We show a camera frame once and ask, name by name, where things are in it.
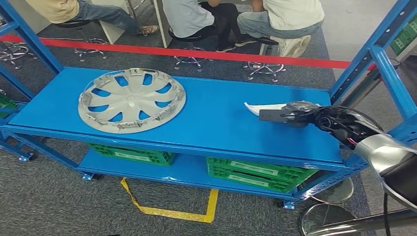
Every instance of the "green crate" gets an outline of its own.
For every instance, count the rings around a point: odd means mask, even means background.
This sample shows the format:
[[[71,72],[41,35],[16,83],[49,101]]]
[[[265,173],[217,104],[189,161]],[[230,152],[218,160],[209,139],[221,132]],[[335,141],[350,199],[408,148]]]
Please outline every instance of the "green crate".
[[[308,179],[312,174],[318,171],[314,169],[304,169],[292,166],[236,161],[213,157],[207,158],[207,164],[224,166],[225,168],[233,168],[238,171],[243,171],[264,177],[295,181],[297,184],[304,182],[304,180]]]
[[[417,37],[417,21],[406,24],[402,31],[413,41]]]
[[[208,175],[288,193],[318,170],[207,158]]]
[[[412,42],[408,33],[404,33],[403,30],[399,35],[391,42],[390,46],[398,56],[400,53]]]
[[[417,37],[417,15],[415,15],[390,43],[391,48],[398,56]]]
[[[100,144],[88,144],[96,152],[111,157],[117,157],[127,160],[147,162],[150,164],[171,166],[175,154],[165,151],[152,151],[143,149],[133,149],[124,147],[111,147]]]
[[[217,165],[208,165],[208,175],[211,177],[223,178],[235,182],[250,184],[282,193],[288,193],[297,186],[295,183],[291,183],[289,181],[252,175]]]
[[[4,94],[0,93],[0,108],[16,110],[18,105],[7,98]],[[9,115],[9,113],[0,112],[0,118],[5,118],[7,115]]]

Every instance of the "sneaker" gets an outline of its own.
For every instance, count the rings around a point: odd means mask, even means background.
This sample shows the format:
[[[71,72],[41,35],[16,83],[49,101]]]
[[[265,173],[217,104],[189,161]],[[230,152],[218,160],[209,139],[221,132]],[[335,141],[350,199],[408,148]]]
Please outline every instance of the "sneaker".
[[[245,46],[246,44],[249,44],[249,43],[256,43],[256,42],[257,42],[257,41],[256,41],[256,38],[251,37],[251,36],[248,36],[248,37],[246,37],[246,38],[244,38],[244,39],[237,40],[237,42],[235,43],[235,46],[237,46],[237,47],[243,47],[243,46]]]
[[[300,38],[301,39],[301,47],[295,52],[294,57],[298,58],[304,53],[305,49],[307,48],[308,44],[310,43],[311,36],[306,35]]]
[[[218,47],[217,50],[216,50],[216,52],[218,52],[218,53],[225,53],[225,52],[231,51],[231,50],[233,50],[235,48],[236,48],[235,44],[234,43],[231,43],[227,47],[223,47],[223,48]]]
[[[144,36],[147,36],[148,34],[155,33],[159,30],[159,26],[153,25],[153,26],[143,26],[141,27],[141,31],[139,34],[143,34]]]
[[[295,57],[296,52],[301,47],[301,39],[285,39],[283,43],[278,44],[279,55],[281,57]]]

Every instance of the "black cable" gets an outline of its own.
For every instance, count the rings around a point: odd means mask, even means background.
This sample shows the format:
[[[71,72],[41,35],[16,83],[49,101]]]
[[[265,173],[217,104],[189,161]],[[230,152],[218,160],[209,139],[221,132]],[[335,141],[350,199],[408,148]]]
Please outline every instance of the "black cable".
[[[352,112],[356,112],[356,113],[358,113],[359,115],[361,115],[361,116],[363,116],[363,117],[365,117],[365,118],[367,118],[370,122],[372,122],[372,123],[374,123],[374,125],[376,125],[377,126],[377,128],[378,129],[380,129],[381,131],[383,131],[384,129],[382,129],[382,127],[374,120],[374,119],[372,119],[370,116],[368,116],[367,114],[365,114],[365,113],[363,113],[363,112],[360,112],[360,111],[358,111],[358,110],[356,110],[356,109],[353,109],[353,108],[350,108],[350,107],[342,107],[342,106],[330,106],[331,108],[341,108],[341,109],[346,109],[346,110],[350,110],[350,111],[352,111]]]
[[[358,113],[359,115],[361,115],[361,116],[363,116],[363,117],[365,117],[366,119],[368,119],[370,122],[372,122],[372,123],[374,123],[374,125],[378,128],[378,129],[380,129],[381,131],[383,131],[384,129],[382,129],[382,127],[374,120],[374,119],[372,119],[370,116],[368,116],[367,114],[365,114],[365,113],[363,113],[363,112],[360,112],[360,111],[358,111],[358,110],[356,110],[356,109],[353,109],[353,108],[350,108],[350,107],[342,107],[342,106],[326,106],[326,107],[320,107],[320,108],[318,108],[318,109],[315,109],[315,110],[313,110],[313,111],[311,111],[311,112],[308,112],[308,113],[305,113],[305,114],[302,114],[302,115],[281,115],[281,117],[303,117],[303,116],[308,116],[308,115],[311,115],[311,114],[313,114],[313,113],[316,113],[316,112],[318,112],[318,111],[321,111],[321,110],[324,110],[324,109],[326,109],[326,108],[339,108],[339,109],[346,109],[346,110],[350,110],[350,111],[352,111],[352,112],[355,112],[355,113]]]
[[[385,224],[385,234],[391,236],[391,230],[389,229],[388,222],[388,194],[384,193],[384,224]]]

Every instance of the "person's hand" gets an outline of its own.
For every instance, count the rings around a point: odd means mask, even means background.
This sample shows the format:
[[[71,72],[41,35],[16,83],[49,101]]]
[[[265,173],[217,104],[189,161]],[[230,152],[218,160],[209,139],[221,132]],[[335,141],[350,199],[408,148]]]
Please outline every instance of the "person's hand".
[[[217,6],[219,6],[221,0],[208,0],[207,2],[210,6],[217,7]]]
[[[263,0],[251,0],[252,9],[254,12],[264,11],[264,2]]]

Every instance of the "person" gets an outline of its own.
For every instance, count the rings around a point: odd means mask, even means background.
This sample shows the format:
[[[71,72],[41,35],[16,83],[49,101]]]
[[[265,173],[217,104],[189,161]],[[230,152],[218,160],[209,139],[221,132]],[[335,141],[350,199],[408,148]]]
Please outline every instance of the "person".
[[[278,42],[283,57],[301,56],[325,17],[319,0],[252,0],[251,4],[253,12],[238,16],[241,32]]]
[[[95,5],[85,0],[26,0],[26,2],[53,24],[100,20],[113,24],[130,34],[143,34],[144,36],[159,30],[158,26],[139,25],[117,6]]]
[[[163,9],[174,35],[178,38],[190,36],[218,35],[217,52],[233,50],[254,42],[249,35],[240,33],[238,9],[232,3],[221,0],[162,0]],[[236,42],[229,41],[233,32]]]

